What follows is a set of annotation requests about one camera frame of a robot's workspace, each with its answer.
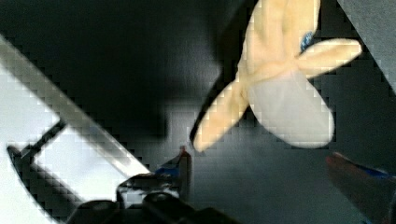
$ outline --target white fabric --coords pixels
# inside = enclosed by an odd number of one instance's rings
[[[332,112],[300,72],[252,85],[248,99],[259,123],[293,146],[322,147],[332,140]]]

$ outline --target white cloth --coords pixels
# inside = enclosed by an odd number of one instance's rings
[[[332,140],[332,111],[300,72],[252,85],[248,99],[259,123],[292,146],[322,147]]]

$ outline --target gray surface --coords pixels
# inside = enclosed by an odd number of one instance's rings
[[[390,86],[396,91],[396,2],[338,0]]]

